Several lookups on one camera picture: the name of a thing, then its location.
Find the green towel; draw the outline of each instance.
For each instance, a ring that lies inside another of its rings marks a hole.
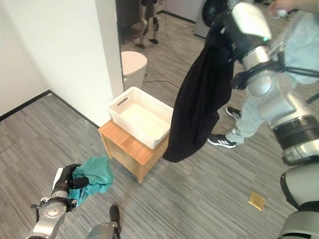
[[[109,158],[93,157],[77,167],[72,173],[73,179],[87,177],[89,184],[80,189],[71,189],[69,198],[77,200],[77,206],[82,204],[86,198],[94,193],[105,193],[114,180],[114,174],[109,167]]]

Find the person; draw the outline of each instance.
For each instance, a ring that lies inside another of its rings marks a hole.
[[[285,43],[285,64],[287,66],[318,70],[319,66],[319,0],[275,0],[269,5],[269,15],[277,17],[277,10],[287,12],[298,9],[295,17],[284,31],[272,43]],[[294,87],[298,83],[312,84],[318,78],[289,73],[292,76]],[[247,97],[242,110],[228,106],[228,115],[236,120],[236,128],[226,135],[211,134],[207,141],[213,145],[233,148],[244,143],[244,139],[253,136],[264,122],[259,114],[258,107]]]

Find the black sneaker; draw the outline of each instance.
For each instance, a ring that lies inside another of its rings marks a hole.
[[[207,141],[213,145],[220,145],[226,148],[236,147],[236,142],[229,141],[223,134],[211,134]]]
[[[226,107],[226,112],[229,116],[232,116],[236,121],[240,119],[240,110],[232,108],[231,106]]]

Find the white wall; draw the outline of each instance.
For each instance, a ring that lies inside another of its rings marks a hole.
[[[196,21],[203,0],[164,0],[166,11]]]
[[[3,2],[50,89],[97,125],[108,121],[107,104],[123,91],[115,0],[104,3],[103,39],[94,0]]]
[[[49,89],[0,7],[0,116]]]

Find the black cloth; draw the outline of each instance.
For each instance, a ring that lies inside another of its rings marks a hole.
[[[178,162],[205,144],[219,119],[217,110],[230,99],[233,68],[229,39],[215,34],[206,41],[178,92],[164,159]]]

